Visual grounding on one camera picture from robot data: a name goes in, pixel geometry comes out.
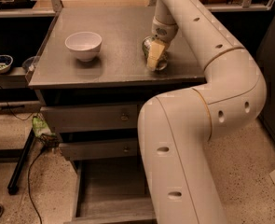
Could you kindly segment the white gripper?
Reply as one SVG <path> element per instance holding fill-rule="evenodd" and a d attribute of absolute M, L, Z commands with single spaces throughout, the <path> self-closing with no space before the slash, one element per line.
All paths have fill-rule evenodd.
<path fill-rule="evenodd" d="M 163 55 L 166 45 L 164 42 L 170 43 L 175 38 L 178 32 L 178 26 L 176 24 L 164 24 L 154 17 L 151 32 L 157 39 L 150 44 L 147 56 L 147 68 L 155 71 L 165 64 Z"/>

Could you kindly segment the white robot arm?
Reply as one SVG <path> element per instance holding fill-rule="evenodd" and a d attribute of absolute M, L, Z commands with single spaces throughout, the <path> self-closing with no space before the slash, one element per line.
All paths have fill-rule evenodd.
<path fill-rule="evenodd" d="M 238 130 L 261 112 L 264 77 L 241 42 L 200 0 L 158 0 L 152 32 L 160 44 L 178 28 L 205 84 L 148 100 L 138 138 L 158 224 L 227 224 L 204 144 Z"/>

